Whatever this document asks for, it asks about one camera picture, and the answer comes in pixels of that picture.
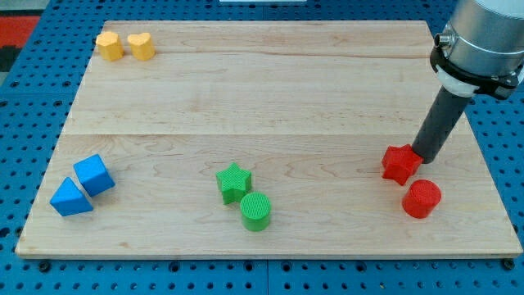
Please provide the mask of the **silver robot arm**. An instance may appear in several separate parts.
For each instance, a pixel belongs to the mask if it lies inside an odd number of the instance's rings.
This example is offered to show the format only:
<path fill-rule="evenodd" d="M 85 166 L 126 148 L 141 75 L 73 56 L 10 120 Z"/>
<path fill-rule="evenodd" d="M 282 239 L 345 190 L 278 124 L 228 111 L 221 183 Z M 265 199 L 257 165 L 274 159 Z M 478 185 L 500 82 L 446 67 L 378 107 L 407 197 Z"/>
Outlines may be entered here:
<path fill-rule="evenodd" d="M 523 0 L 459 0 L 430 61 L 455 96 L 509 98 L 523 81 Z"/>

